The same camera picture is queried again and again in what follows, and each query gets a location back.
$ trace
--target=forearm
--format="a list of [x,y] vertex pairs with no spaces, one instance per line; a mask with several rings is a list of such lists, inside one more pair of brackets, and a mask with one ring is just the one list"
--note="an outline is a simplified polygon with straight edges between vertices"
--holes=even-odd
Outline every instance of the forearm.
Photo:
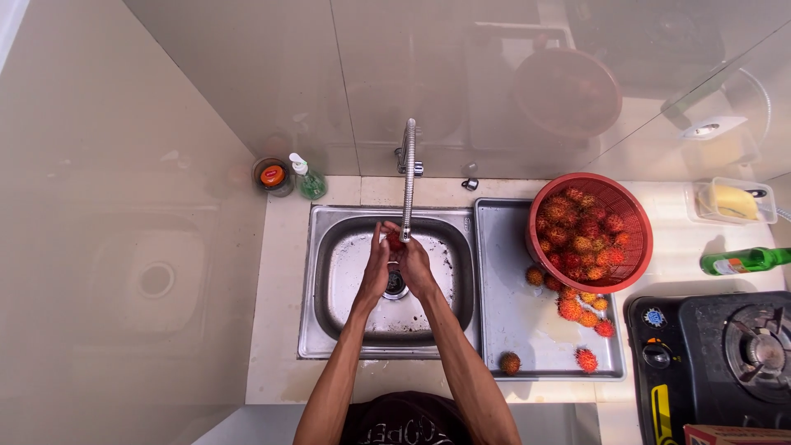
[[367,318],[368,314],[360,314],[352,309],[327,366],[310,394],[294,435],[294,444],[336,445],[340,441]]
[[439,287],[421,299],[453,398],[477,445],[521,443],[513,416]]

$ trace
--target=orange lid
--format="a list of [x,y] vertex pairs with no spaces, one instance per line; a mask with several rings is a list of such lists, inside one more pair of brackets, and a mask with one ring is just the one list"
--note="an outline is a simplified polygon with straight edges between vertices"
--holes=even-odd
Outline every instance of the orange lid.
[[284,177],[286,177],[286,172],[280,165],[270,165],[261,172],[261,182],[267,187],[280,184]]

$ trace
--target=bottle label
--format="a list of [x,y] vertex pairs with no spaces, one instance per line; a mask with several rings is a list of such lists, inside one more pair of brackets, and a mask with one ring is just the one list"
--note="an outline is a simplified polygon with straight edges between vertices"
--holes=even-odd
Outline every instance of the bottle label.
[[714,261],[714,269],[722,275],[735,275],[737,273],[748,273],[744,264],[741,264],[739,258],[729,258],[728,260]]

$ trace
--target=person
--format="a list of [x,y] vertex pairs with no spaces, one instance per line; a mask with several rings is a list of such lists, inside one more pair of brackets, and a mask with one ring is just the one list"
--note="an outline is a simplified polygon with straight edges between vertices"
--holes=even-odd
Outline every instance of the person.
[[[310,394],[293,443],[521,443],[497,383],[464,336],[431,274],[428,253],[414,238],[404,249],[391,252],[387,239],[379,238],[392,231],[399,232],[400,227],[377,222],[349,318]],[[388,285],[389,261],[398,262],[404,281],[426,312],[454,401],[408,391],[350,405],[365,323]]]

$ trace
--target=black t-shirt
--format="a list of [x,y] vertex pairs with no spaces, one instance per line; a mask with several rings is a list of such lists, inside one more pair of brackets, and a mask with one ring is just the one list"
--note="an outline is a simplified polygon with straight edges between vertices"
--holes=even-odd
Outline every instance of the black t-shirt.
[[472,438],[454,401],[406,391],[349,405],[341,443],[471,445]]

